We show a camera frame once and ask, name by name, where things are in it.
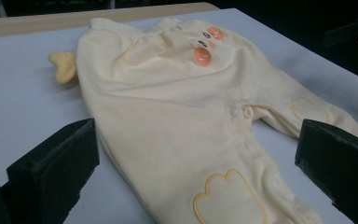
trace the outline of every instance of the white table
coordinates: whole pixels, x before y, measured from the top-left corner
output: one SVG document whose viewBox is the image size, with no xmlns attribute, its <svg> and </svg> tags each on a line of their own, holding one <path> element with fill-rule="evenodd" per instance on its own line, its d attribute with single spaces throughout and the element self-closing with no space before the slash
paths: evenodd
<svg viewBox="0 0 358 224">
<path fill-rule="evenodd" d="M 299 46 L 237 9 L 175 16 L 205 20 L 253 41 L 274 63 L 308 89 L 350 112 L 358 120 L 358 77 Z M 152 26 L 158 19 L 132 21 Z M 79 86 L 59 85 L 48 55 L 76 49 L 87 27 L 0 37 L 0 185 L 6 168 L 64 125 L 88 118 Z M 294 165 L 297 140 L 262 121 L 253 125 L 256 138 L 277 162 L 292 191 L 313 206 L 326 224 L 352 223 Z M 154 223 L 122 179 L 103 149 L 101 164 L 81 191 L 65 223 Z"/>
</svg>

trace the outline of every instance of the baby pants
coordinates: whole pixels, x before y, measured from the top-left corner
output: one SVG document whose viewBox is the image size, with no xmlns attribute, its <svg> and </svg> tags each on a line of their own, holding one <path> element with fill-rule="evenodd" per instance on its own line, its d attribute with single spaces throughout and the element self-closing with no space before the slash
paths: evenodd
<svg viewBox="0 0 358 224">
<path fill-rule="evenodd" d="M 358 123 L 206 21 L 141 30 L 93 19 L 78 40 L 82 94 L 103 145 L 158 223 L 322 223 L 282 181 L 252 120 L 298 137 L 304 118 Z"/>
</svg>

